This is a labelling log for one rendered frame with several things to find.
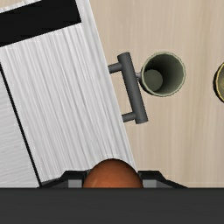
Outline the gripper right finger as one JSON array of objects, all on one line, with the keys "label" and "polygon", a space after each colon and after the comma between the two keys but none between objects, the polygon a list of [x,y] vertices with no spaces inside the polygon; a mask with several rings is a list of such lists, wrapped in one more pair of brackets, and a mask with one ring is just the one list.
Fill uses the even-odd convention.
[{"label": "gripper right finger", "polygon": [[160,171],[139,171],[144,188],[185,188],[184,185],[166,179]]}]

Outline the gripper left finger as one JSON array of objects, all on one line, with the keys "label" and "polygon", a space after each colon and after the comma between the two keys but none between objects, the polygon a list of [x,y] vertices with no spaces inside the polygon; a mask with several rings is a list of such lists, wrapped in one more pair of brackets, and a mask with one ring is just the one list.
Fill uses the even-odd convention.
[{"label": "gripper left finger", "polygon": [[60,178],[42,183],[43,188],[82,188],[87,171],[65,171]]}]

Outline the brown egg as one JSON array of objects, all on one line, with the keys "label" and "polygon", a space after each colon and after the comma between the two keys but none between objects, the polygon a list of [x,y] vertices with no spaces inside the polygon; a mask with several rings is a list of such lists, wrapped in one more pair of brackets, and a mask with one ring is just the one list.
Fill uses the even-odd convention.
[{"label": "brown egg", "polygon": [[106,159],[97,164],[87,175],[84,188],[142,188],[137,172],[119,159]]}]

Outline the cabinet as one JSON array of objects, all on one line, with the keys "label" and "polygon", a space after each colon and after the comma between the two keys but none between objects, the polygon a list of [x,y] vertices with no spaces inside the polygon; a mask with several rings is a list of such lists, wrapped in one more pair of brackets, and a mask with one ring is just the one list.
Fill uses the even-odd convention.
[{"label": "cabinet", "polygon": [[80,23],[0,48],[0,188],[135,163],[89,0]]}]

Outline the grey-green mug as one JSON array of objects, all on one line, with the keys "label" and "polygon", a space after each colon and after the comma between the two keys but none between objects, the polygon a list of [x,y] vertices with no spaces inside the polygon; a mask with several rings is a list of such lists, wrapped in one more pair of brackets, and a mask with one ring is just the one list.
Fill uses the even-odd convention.
[{"label": "grey-green mug", "polygon": [[144,62],[136,78],[146,93],[167,97],[176,94],[184,85],[186,68],[176,54],[157,52]]}]

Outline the dark yellow-rimmed bowl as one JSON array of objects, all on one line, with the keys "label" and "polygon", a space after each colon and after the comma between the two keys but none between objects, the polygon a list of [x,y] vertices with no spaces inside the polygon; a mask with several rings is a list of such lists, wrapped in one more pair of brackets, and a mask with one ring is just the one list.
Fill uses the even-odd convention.
[{"label": "dark yellow-rimmed bowl", "polygon": [[219,100],[224,103],[224,62],[219,66],[213,77],[213,91]]}]

